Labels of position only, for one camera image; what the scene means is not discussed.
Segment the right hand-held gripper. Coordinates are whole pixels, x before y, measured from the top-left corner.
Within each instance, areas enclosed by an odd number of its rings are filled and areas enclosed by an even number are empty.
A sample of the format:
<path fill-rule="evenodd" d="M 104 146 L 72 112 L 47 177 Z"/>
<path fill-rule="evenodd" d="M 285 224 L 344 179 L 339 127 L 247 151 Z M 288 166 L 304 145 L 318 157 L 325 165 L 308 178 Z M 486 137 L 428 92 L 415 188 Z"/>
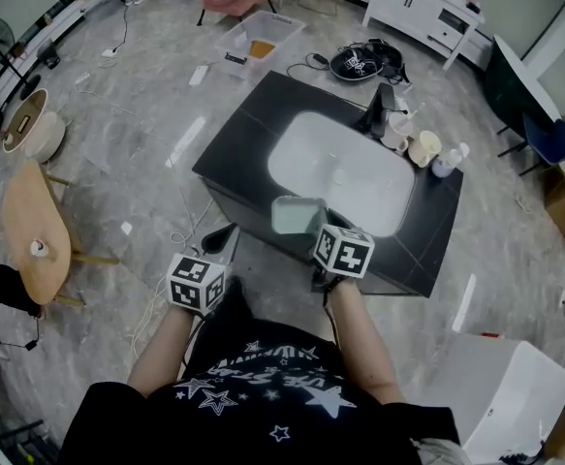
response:
<path fill-rule="evenodd" d="M 311 292 L 324 292 L 334 277 L 363 278 L 375 249 L 373 237 L 331 210 L 319 210 L 313 221 Z"/>

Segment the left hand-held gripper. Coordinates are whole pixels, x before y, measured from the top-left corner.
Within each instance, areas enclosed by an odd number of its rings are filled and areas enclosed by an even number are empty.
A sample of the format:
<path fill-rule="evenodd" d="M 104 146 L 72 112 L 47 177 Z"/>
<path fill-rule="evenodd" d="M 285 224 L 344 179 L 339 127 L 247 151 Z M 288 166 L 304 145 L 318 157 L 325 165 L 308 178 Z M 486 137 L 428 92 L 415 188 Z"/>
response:
<path fill-rule="evenodd" d="M 226 291 L 240 228 L 231 223 L 210 232 L 192 254 L 173 256 L 166 275 L 169 303 L 206 316 Z"/>

